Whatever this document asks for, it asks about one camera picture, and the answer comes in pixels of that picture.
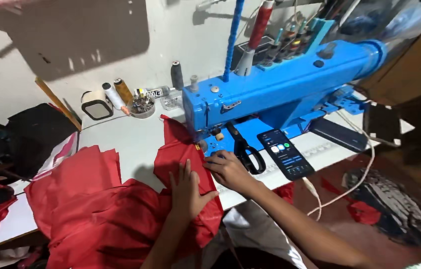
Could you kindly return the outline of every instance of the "scissors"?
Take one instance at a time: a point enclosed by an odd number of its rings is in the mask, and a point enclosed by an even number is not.
[[[262,155],[260,155],[259,151],[256,150],[254,147],[249,146],[247,141],[242,137],[242,135],[231,122],[226,123],[225,126],[227,127],[227,130],[231,133],[232,138],[235,140],[234,154],[243,164],[245,169],[247,169],[247,171],[249,171],[250,174],[253,175],[262,174],[265,171],[266,166],[265,160],[263,160],[263,157]],[[258,169],[255,168],[255,165],[253,164],[252,160],[250,160],[247,151],[250,151],[250,154],[253,155],[257,160],[257,164],[259,165]]]

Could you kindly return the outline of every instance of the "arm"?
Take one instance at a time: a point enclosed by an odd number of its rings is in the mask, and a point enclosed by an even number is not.
[[[259,204],[317,266],[378,268],[363,253],[285,202],[262,182],[254,179],[232,152],[218,151],[204,160],[212,162],[204,164],[204,167],[213,172],[214,178],[220,184]]]
[[[185,170],[181,164],[179,165],[179,180],[174,180],[172,173],[169,175],[172,186],[172,210],[141,269],[171,268],[179,241],[189,223],[219,194],[219,192],[210,192],[204,196],[199,194],[199,175],[190,170],[190,160],[187,160]]]

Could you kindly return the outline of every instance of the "phone screen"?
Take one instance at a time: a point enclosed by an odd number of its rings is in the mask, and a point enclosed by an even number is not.
[[[289,180],[295,180],[315,170],[280,130],[257,135],[264,148]]]

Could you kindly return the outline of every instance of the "left hand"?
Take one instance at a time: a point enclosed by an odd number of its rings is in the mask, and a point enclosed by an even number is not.
[[[190,170],[190,160],[187,159],[185,168],[179,164],[179,178],[175,180],[169,172],[172,187],[172,214],[183,221],[190,222],[197,217],[204,206],[219,195],[219,192],[209,192],[204,196],[199,193],[199,175]]]

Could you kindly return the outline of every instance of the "charging cable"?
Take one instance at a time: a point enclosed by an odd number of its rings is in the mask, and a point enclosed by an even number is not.
[[[315,186],[313,186],[313,184],[306,178],[303,177],[303,182],[305,182],[305,186],[306,188],[313,194],[313,196],[315,196],[315,198],[318,200],[318,217],[316,218],[316,221],[320,220],[320,217],[322,216],[322,201],[320,200],[320,196],[318,195],[318,193],[316,192]]]
[[[363,181],[365,181],[365,179],[366,179],[366,176],[368,175],[368,172],[369,172],[369,169],[370,169],[370,167],[371,167],[371,165],[373,164],[373,161],[375,160],[375,148],[374,148],[374,146],[371,144],[371,139],[370,139],[370,137],[368,136],[368,134],[365,132],[365,131],[363,131],[360,127],[358,127],[357,125],[355,125],[354,123],[352,123],[344,114],[342,114],[340,111],[336,111],[336,113],[342,118],[342,119],[344,119],[345,120],[345,122],[347,122],[347,124],[349,124],[349,125],[351,125],[354,129],[356,129],[356,130],[358,130],[358,131],[360,131],[360,132],[362,132],[365,136],[366,136],[366,138],[368,138],[368,144],[369,144],[369,146],[370,146],[370,148],[371,148],[371,159],[369,160],[369,163],[368,163],[368,165],[367,165],[367,167],[366,167],[366,170],[365,170],[365,172],[363,173],[363,176],[361,177],[361,180],[355,185],[355,186],[353,186],[352,188],[350,188],[348,191],[346,191],[345,193],[343,193],[343,194],[340,194],[339,196],[337,196],[335,199],[333,199],[333,200],[331,200],[331,201],[329,201],[328,203],[326,203],[326,204],[324,204],[324,205],[321,205],[321,203],[320,203],[320,205],[317,207],[317,208],[315,208],[314,210],[312,210],[312,211],[310,211],[309,213],[308,213],[308,216],[310,216],[311,214],[313,214],[315,211],[317,211],[318,210],[318,218],[317,219],[319,219],[320,218],[320,216],[321,216],[321,214],[322,214],[322,208],[324,208],[324,207],[326,207],[327,205],[331,205],[331,204],[333,204],[335,201],[337,201],[337,200],[339,200],[339,199],[341,199],[342,197],[345,197],[346,195],[348,195],[349,193],[351,193],[352,191],[354,191],[354,190],[356,190],[362,183],[363,183]]]

